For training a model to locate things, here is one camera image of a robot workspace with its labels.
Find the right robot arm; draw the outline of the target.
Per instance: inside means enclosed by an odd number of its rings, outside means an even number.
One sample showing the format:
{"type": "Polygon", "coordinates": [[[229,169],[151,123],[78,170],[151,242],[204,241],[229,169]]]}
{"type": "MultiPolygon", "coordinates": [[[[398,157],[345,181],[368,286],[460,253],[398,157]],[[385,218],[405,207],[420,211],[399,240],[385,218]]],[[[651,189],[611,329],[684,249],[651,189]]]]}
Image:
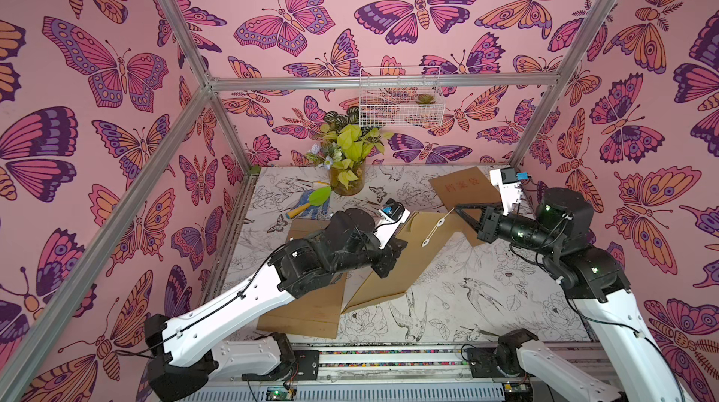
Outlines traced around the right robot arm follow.
{"type": "Polygon", "coordinates": [[[612,386],[558,356],[526,329],[499,338],[495,360],[506,375],[534,376],[568,401],[689,401],[638,309],[623,267],[588,240],[595,210],[578,192],[549,188],[535,216],[500,205],[456,205],[487,244],[535,252],[567,304],[595,332],[621,385],[612,386]]]}

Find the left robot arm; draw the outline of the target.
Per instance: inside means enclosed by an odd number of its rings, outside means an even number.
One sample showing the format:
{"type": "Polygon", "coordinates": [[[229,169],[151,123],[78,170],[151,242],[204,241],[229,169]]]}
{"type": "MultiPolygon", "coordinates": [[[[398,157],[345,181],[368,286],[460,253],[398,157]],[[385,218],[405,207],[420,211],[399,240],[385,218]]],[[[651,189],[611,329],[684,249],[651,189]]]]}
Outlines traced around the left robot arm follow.
{"type": "Polygon", "coordinates": [[[147,381],[162,401],[178,401],[210,381],[282,381],[297,368],[284,334],[230,341],[228,336],[262,315],[335,284],[346,272],[371,269],[387,278],[407,243],[395,232],[410,217],[390,201],[374,220],[350,208],[329,224],[274,250],[245,281],[185,314],[153,315],[144,323],[151,357],[147,381]]]}

